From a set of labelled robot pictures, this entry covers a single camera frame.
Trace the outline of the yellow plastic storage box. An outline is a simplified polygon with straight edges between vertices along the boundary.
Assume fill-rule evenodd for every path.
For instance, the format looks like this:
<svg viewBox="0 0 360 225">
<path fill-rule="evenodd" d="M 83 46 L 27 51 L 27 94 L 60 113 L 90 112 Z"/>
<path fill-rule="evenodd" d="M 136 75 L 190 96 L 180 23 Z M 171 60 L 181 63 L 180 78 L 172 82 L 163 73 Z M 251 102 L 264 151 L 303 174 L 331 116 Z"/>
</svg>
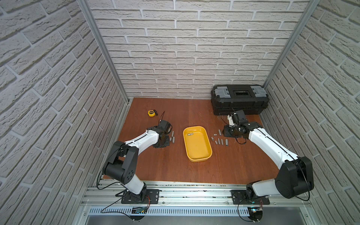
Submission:
<svg viewBox="0 0 360 225">
<path fill-rule="evenodd" d="M 183 138 L 188 159 L 191 162 L 202 162 L 212 156 L 212 147 L 206 129 L 202 126 L 187 127 Z"/>
</svg>

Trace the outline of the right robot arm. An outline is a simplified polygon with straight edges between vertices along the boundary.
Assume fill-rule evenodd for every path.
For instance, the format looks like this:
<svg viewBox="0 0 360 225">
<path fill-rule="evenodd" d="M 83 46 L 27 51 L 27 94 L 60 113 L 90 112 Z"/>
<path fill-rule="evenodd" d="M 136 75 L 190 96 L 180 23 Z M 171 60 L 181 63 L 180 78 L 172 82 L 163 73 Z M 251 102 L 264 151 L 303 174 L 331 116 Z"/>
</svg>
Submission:
<svg viewBox="0 0 360 225">
<path fill-rule="evenodd" d="M 272 195 L 281 195 L 290 199 L 314 189 L 313 165 L 308 157 L 299 157 L 276 141 L 259 123 L 249 122 L 243 110 L 227 116 L 228 124 L 224 126 L 225 137 L 243 138 L 256 144 L 278 167 L 274 179 L 256 181 L 247 185 L 244 199 L 255 201 Z"/>
</svg>

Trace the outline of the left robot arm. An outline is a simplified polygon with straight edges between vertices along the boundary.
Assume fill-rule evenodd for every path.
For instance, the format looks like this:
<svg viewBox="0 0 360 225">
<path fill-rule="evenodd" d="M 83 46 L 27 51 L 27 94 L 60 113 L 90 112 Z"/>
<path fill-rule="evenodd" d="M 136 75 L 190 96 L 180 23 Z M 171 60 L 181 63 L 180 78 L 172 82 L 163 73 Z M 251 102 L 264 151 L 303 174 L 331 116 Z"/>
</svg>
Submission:
<svg viewBox="0 0 360 225">
<path fill-rule="evenodd" d="M 161 120 L 138 137 L 116 141 L 107 157 L 102 173 L 117 180 L 133 195 L 144 196 L 145 183 L 136 176 L 138 156 L 149 147 L 165 148 L 170 145 L 172 125 Z"/>
</svg>

